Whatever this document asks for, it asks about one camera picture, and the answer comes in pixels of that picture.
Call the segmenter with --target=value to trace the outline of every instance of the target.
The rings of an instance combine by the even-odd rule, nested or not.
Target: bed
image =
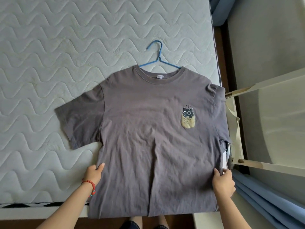
[[[71,150],[54,109],[155,60],[153,40],[164,60],[221,85],[209,0],[0,2],[0,208],[56,206],[78,187],[101,145]]]

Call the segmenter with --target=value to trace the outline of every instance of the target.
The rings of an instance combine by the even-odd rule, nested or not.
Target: blue curtain
[[[304,229],[305,206],[249,175],[233,170],[236,191],[279,229]]]
[[[235,0],[210,0],[214,26],[221,26],[228,18]]]

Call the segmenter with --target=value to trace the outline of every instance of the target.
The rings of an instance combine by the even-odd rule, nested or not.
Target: wooden floor
[[[224,50],[221,38],[221,30],[219,27],[215,29],[215,41],[216,41],[216,50],[218,54],[218,65],[220,68],[222,86],[226,88],[226,92],[228,92],[228,79],[226,73],[226,65],[224,61]],[[115,218],[115,219],[87,219],[87,218],[79,218],[75,229],[119,229],[122,223],[126,220],[126,218]],[[167,223],[170,229],[193,229],[195,228],[193,222],[192,214],[185,215],[167,215],[166,216]],[[0,221],[0,229],[8,229],[8,228],[22,228],[22,229],[34,229],[39,224],[42,223],[42,219],[40,220],[6,220]],[[143,228],[150,229],[150,218],[143,217]]]

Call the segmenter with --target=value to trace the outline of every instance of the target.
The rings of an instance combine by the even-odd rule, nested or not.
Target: person's right arm
[[[220,176],[219,171],[214,169],[213,177],[213,189],[224,229],[251,229],[231,200],[235,192],[235,182],[232,179],[232,172],[229,169],[224,169],[224,172]]]

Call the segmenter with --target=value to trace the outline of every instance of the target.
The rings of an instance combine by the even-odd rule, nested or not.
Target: shirt sleeve
[[[101,125],[104,110],[101,85],[55,109],[72,149],[102,141]]]
[[[225,88],[216,85],[212,118],[219,139],[231,143],[226,115]]]

